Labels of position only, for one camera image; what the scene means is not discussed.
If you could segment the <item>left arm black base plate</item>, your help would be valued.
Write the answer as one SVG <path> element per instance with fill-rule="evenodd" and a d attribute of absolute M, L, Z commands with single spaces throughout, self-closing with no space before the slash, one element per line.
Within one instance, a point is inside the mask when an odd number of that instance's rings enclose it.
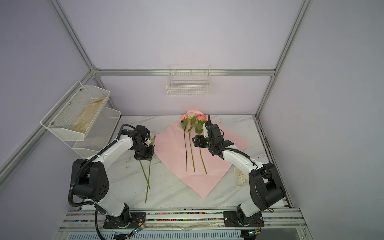
<path fill-rule="evenodd" d="M 111 217 L 106 215 L 103 225 L 104 229 L 136 229 L 139 224 L 144 224 L 147 214 L 145 212 L 129 212 L 122 217 Z"/>

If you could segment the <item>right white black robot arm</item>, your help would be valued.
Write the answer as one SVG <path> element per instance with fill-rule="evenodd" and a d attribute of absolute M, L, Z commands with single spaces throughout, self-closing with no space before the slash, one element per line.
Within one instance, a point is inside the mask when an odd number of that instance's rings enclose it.
<path fill-rule="evenodd" d="M 249 179 L 250 197 L 237 206 L 238 219 L 246 221 L 262 211 L 273 213 L 274 205 L 286 197 L 277 167 L 257 162 L 233 142 L 225 140 L 224 132 L 209 116 L 205 121 L 199 120 L 194 128 L 197 133 L 192 138 L 195 147 L 208 149 L 212 156 L 231 163 Z"/>

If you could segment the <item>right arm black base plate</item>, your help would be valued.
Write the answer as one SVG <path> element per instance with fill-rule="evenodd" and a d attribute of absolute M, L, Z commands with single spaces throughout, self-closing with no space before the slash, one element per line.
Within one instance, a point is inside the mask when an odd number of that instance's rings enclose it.
<path fill-rule="evenodd" d="M 263 227 L 264 219 L 261 212 L 258 212 L 251 217 L 240 214 L 237 211 L 224 211 L 225 227 Z"/>

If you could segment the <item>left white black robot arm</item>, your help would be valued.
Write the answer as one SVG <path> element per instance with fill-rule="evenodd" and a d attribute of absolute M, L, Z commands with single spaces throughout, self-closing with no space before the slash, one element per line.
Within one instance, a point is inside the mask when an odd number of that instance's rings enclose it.
<path fill-rule="evenodd" d="M 71 207 L 94 206 L 104 215 L 120 218 L 129 207 L 110 192 L 107 170 L 126 151 L 134 159 L 151 161 L 154 155 L 151 132 L 144 126 L 123 124 L 117 137 L 87 159 L 77 159 L 72 166 L 68 203 Z"/>

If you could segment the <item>white blue fake rose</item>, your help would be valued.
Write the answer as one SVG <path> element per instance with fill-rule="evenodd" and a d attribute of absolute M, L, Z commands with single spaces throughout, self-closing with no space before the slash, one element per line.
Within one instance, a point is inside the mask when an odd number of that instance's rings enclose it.
<path fill-rule="evenodd" d="M 147 147 L 146 151 L 145 151 L 145 155 L 144 155 L 144 158 L 142 160 L 140 160 L 140 165 L 141 165 L 141 168 L 142 168 L 146 182 L 147 182 L 148 174 L 146 174 L 146 172 L 144 170 L 144 166 L 142 164 L 142 161 L 149 161 L 150 162 L 153 160 L 154 147 L 155 147 L 155 145 L 154 145 L 155 137 L 156 137 L 155 134 L 149 133 L 149 138 L 145 141 L 145 144 Z"/>

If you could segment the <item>red pink fake rose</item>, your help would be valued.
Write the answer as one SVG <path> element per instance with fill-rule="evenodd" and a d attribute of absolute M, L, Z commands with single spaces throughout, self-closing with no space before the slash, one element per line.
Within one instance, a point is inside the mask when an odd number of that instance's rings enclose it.
<path fill-rule="evenodd" d="M 198 134 L 198 135 L 201 135 L 203 133 L 203 131 L 204 131 L 203 130 L 203 125 L 207 121 L 207 116 L 205 116 L 203 114 L 197 115 L 196 116 L 196 120 L 197 120 L 197 122 L 194 124 L 195 133 Z M 203 159 L 203 156 L 202 156 L 201 148 L 199 148 L 199 151 L 200 151 L 200 157 L 201 157 L 201 160 L 202 160 L 202 163 L 203 163 L 203 167 L 204 167 L 205 173 L 207 174 L 207 169 L 206 169 L 206 166 L 205 166 L 205 163 L 204 163 L 204 159 Z"/>

